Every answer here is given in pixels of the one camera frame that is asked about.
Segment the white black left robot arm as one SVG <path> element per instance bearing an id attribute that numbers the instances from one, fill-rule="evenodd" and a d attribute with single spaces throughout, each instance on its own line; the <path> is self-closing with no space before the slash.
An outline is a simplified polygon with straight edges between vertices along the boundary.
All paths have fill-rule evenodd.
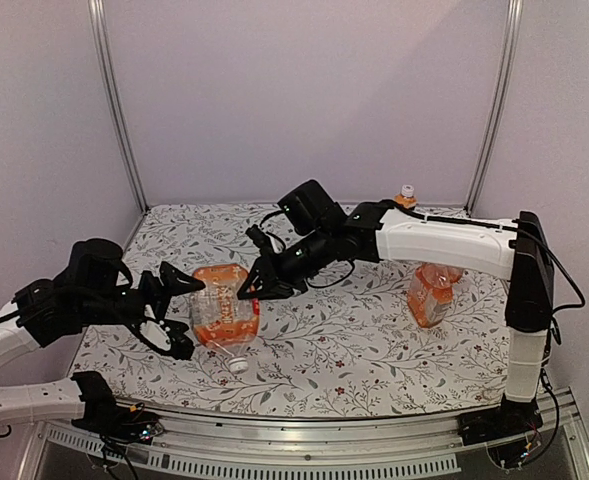
<path id="1" fill-rule="evenodd" d="M 155 353 L 189 360 L 194 352 L 186 324 L 166 317 L 170 301 L 203 290 L 204 283 L 167 262 L 138 281 L 122 248 L 107 239 L 75 243 L 67 267 L 14 294 L 0 310 L 0 368 L 90 326 L 122 326 Z M 33 385 L 0 387 L 0 428 L 47 420 L 118 443 L 148 443 L 162 433 L 159 417 L 137 403 L 117 403 L 97 371 Z"/>

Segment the large orange-label plastic bottle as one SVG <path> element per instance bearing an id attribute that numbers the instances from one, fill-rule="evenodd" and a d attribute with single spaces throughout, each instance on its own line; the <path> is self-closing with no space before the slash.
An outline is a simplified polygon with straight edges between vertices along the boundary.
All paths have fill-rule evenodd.
<path id="1" fill-rule="evenodd" d="M 247 348 L 260 326 L 258 301 L 237 298 L 247 276 L 248 271 L 238 264 L 200 267 L 193 272 L 193 277 L 205 283 L 205 289 L 190 298 L 191 330 L 198 342 L 228 368 L 233 358 L 247 360 Z"/>

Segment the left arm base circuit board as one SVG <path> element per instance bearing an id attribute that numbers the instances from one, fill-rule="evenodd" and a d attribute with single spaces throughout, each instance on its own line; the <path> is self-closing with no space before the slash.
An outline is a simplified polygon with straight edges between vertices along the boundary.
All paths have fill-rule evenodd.
<path id="1" fill-rule="evenodd" d="M 124 407 L 116 420 L 116 437 L 126 443 L 150 443 L 162 435 L 165 428 L 160 417 L 147 409 L 143 402 Z"/>

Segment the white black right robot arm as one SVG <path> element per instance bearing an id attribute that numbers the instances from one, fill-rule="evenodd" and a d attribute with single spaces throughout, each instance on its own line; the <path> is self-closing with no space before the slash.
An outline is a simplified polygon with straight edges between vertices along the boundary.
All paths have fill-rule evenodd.
<path id="1" fill-rule="evenodd" d="M 535 430 L 543 425 L 536 401 L 553 323 L 554 257 L 538 217 L 472 220 L 422 215 L 393 200 L 363 202 L 346 213 L 316 180 L 277 203 L 300 239 L 281 251 L 258 225 L 247 230 L 260 255 L 237 296 L 287 299 L 309 288 L 309 279 L 333 262 L 420 262 L 427 286 L 421 298 L 448 288 L 466 270 L 509 283 L 507 382 L 499 406 L 458 417 L 458 433 L 471 445 Z"/>

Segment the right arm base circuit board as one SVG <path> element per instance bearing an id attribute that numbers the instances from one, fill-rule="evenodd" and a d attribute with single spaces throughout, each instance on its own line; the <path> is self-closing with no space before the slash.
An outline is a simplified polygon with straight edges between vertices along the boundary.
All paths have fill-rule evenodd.
<path id="1" fill-rule="evenodd" d="M 541 434 L 538 431 L 532 431 L 518 440 L 488 447 L 486 453 L 497 468 L 507 471 L 521 468 L 533 451 L 541 446 Z"/>

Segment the white bottle cap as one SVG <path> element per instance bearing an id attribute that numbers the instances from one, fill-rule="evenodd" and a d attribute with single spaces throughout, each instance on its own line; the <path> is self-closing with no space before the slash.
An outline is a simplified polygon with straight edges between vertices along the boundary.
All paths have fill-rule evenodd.
<path id="1" fill-rule="evenodd" d="M 229 370 L 233 375 L 239 375 L 246 372 L 249 368 L 248 361 L 245 358 L 237 357 L 229 361 Z"/>

